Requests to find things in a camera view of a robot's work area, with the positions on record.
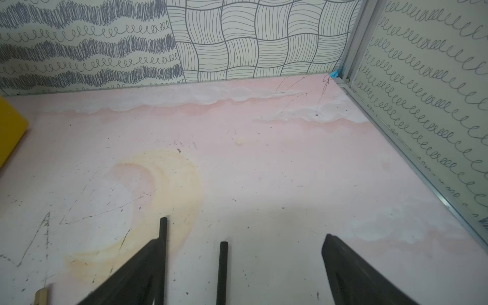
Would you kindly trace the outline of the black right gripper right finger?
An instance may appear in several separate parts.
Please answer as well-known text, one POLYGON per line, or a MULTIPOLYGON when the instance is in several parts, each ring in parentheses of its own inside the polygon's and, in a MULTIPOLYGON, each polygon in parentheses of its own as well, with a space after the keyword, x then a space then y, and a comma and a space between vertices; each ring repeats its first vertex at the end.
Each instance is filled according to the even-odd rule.
POLYGON ((322 258, 336 304, 417 305, 337 236, 325 237, 322 258))

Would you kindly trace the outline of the black charcoal pencil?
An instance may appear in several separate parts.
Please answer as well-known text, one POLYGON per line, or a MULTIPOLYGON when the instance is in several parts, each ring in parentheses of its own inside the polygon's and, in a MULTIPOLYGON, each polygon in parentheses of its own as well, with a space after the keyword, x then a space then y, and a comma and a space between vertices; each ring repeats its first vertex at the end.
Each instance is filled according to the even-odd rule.
POLYGON ((219 250, 216 305, 226 305, 228 249, 228 242, 222 241, 219 250))
POLYGON ((160 228, 159 228, 159 236, 158 236, 158 272, 157 272, 157 284, 155 290, 155 305, 165 304, 167 235, 168 235, 168 218, 162 217, 160 219, 160 228))

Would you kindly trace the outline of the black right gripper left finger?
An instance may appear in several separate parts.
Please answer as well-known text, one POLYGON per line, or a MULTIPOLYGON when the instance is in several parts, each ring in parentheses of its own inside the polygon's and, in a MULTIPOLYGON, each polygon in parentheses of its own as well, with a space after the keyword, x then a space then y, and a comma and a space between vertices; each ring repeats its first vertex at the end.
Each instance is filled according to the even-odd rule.
POLYGON ((153 304, 157 272, 158 239, 154 239, 80 304, 153 304))

